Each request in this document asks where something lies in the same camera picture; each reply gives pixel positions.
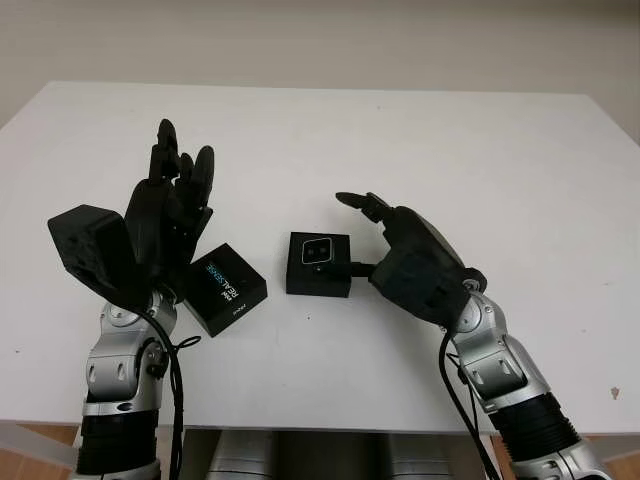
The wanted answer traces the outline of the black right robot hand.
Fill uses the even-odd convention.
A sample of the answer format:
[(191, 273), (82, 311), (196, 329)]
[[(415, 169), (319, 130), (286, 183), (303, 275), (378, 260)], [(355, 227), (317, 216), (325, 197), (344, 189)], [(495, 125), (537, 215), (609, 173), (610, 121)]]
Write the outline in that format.
[(400, 258), (413, 254), (435, 262), (433, 268), (427, 268), (428, 271), (461, 272), (466, 268), (439, 230), (416, 211), (405, 206), (392, 207), (372, 192), (338, 192), (335, 197), (339, 202), (359, 210), (371, 222), (381, 223), (384, 227), (383, 237), (389, 245), (389, 251), (379, 262), (368, 267), (369, 277), (376, 270), (397, 270)]

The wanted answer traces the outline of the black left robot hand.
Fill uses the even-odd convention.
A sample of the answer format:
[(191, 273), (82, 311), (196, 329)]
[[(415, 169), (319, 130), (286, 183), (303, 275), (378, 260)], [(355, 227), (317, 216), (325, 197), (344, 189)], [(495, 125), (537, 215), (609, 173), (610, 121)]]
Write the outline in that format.
[(150, 156), (149, 174), (134, 188), (126, 213), (136, 261), (152, 288), (180, 303), (196, 246), (212, 216), (214, 150), (196, 158), (180, 153), (171, 121), (163, 119)]

